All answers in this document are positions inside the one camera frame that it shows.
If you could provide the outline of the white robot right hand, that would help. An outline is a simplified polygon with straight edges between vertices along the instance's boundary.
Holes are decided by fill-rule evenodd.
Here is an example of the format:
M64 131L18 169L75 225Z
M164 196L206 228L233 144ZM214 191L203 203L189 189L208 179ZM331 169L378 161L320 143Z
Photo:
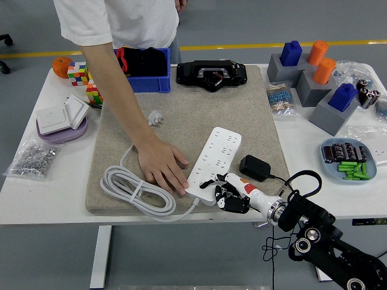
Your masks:
M234 173L217 174L215 180L210 179L200 184L199 187L204 189L217 181L228 183L239 193L239 196L233 194L233 191L227 194L229 190L223 191L219 185L215 187L216 204L224 211L244 214L253 208L264 217L269 218L272 216L269 212L274 212L282 203L281 198L265 195L248 180Z

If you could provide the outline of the person's right hand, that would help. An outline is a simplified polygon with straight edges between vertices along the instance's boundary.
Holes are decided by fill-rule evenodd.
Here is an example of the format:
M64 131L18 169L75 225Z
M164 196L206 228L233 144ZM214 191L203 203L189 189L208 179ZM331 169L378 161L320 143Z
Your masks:
M135 145L140 167L149 183L157 184L172 194L186 194L189 186L181 166L189 165L187 158L175 146L159 138L151 138Z

